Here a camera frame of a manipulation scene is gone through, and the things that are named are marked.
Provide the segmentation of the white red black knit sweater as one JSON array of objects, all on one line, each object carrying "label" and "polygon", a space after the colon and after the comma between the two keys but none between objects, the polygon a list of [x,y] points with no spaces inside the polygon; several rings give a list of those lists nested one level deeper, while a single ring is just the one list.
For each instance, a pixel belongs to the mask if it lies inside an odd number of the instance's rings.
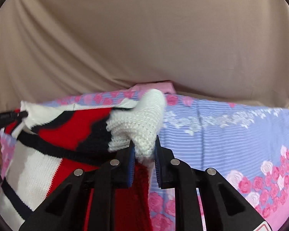
[{"label": "white red black knit sweater", "polygon": [[134,143],[134,180],[114,191],[113,230],[152,230],[148,205],[156,136],[166,106],[164,94],[114,106],[49,107],[22,102],[28,116],[5,133],[15,138],[13,158],[0,188],[0,215],[11,228],[22,224],[76,169],[90,172]]}]

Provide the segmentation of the pink blue floral bedsheet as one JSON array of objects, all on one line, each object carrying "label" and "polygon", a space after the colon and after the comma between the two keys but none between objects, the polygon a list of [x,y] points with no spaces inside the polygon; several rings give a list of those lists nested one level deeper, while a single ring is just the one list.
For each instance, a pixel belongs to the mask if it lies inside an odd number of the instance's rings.
[{"label": "pink blue floral bedsheet", "polygon": [[[146,92],[87,94],[39,105],[114,106]],[[217,169],[273,230],[281,228],[289,218],[289,110],[164,96],[162,146],[192,168]],[[15,147],[11,135],[3,132],[1,139]],[[152,230],[174,230],[174,190],[158,188],[153,166],[149,182]]]}]

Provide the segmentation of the beige fabric headboard cover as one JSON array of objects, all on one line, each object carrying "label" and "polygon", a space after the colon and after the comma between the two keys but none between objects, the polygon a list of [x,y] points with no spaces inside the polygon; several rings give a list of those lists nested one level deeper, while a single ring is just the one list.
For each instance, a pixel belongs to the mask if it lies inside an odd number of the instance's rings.
[{"label": "beige fabric headboard cover", "polygon": [[285,0],[6,0],[0,111],[135,84],[289,108]]}]

